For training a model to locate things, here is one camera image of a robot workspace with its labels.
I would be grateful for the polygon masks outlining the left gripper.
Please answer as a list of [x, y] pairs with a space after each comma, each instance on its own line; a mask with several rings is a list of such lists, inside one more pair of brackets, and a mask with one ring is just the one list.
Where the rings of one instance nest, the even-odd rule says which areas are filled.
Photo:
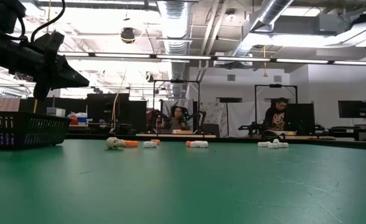
[[79, 88], [89, 86], [89, 80], [73, 69], [64, 55], [58, 50], [63, 43], [64, 35], [59, 32], [45, 34], [33, 42], [39, 55], [34, 64], [33, 96], [44, 101], [50, 89]]

